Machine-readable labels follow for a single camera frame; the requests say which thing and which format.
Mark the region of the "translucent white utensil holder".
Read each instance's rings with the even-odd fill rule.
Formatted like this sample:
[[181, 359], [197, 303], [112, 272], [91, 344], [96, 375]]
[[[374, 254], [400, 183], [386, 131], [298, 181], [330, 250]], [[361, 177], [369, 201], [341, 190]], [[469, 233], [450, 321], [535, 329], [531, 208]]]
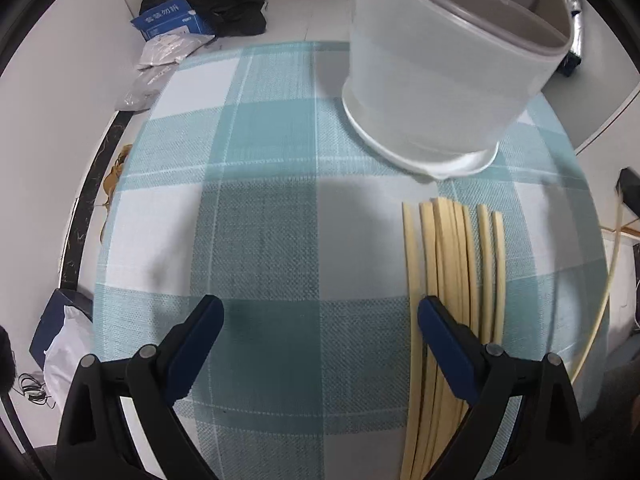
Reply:
[[350, 0], [345, 113], [369, 148], [472, 176], [570, 50], [564, 0]]

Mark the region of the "dark blue box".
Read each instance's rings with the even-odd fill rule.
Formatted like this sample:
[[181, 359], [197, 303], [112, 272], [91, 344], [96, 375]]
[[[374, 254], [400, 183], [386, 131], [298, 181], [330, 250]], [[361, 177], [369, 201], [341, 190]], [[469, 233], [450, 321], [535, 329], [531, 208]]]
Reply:
[[46, 351], [54, 337], [62, 330], [64, 323], [64, 308], [74, 307], [92, 320], [92, 300], [78, 290], [57, 288], [44, 307], [38, 325], [29, 346], [29, 353], [34, 358], [40, 370], [44, 367]]

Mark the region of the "tan suede shoe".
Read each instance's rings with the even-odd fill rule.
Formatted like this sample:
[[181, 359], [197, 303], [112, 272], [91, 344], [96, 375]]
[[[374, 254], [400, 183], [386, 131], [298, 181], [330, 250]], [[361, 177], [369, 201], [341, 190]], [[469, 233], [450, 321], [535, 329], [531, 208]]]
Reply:
[[102, 204], [99, 204], [99, 207], [104, 208], [107, 214], [109, 214], [111, 211], [111, 206], [114, 200], [116, 188], [120, 180], [120, 177], [124, 172], [126, 160], [131, 150], [132, 150], [131, 143], [125, 144], [122, 147], [122, 150], [117, 155], [113, 166], [111, 166], [110, 172], [102, 182], [102, 190], [105, 194], [105, 200]]

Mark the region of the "teal checkered tablecloth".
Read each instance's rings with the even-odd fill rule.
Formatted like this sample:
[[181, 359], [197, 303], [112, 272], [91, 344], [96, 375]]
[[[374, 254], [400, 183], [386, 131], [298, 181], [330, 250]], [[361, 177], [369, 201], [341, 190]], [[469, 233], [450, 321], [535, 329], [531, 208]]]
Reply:
[[183, 61], [129, 154], [104, 229], [94, 346], [161, 341], [205, 295], [224, 327], [176, 411], [221, 479], [396, 479], [410, 322], [401, 207], [437, 196], [500, 211], [512, 356], [588, 361], [596, 405], [606, 280], [588, 184], [542, 96], [492, 165], [436, 182], [378, 157], [349, 123], [344, 42]]

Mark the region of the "grey plastic mailer bag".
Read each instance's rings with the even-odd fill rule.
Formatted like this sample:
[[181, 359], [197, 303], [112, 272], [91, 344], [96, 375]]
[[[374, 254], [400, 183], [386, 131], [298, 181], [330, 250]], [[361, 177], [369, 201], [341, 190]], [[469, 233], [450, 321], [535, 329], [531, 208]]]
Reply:
[[151, 66], [140, 70], [129, 90], [116, 101], [115, 110], [133, 113], [149, 110], [175, 70], [175, 65]]

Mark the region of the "white plastic mailer bag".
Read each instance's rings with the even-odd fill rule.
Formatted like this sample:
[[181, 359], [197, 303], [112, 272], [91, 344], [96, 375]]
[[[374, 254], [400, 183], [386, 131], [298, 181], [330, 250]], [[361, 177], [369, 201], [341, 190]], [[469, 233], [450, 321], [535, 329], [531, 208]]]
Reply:
[[147, 41], [142, 49], [138, 69], [179, 64], [200, 47], [216, 39], [214, 35], [163, 34]]

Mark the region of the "blue cardboard box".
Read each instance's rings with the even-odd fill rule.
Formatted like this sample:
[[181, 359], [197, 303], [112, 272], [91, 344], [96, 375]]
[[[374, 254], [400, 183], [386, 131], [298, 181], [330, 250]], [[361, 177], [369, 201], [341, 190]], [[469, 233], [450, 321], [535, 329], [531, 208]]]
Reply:
[[141, 13], [131, 21], [131, 25], [141, 32], [146, 41], [166, 34], [215, 35], [212, 26], [186, 0], [167, 0]]

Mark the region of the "silver folded umbrella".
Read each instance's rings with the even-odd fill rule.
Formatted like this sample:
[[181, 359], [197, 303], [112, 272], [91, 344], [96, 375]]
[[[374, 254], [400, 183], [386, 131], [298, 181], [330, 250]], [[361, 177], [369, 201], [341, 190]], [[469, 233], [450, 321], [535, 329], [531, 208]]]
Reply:
[[564, 77], [570, 77], [582, 64], [584, 50], [584, 17], [582, 16], [582, 0], [564, 0], [573, 25], [573, 41], [570, 50], [563, 58], [556, 71]]

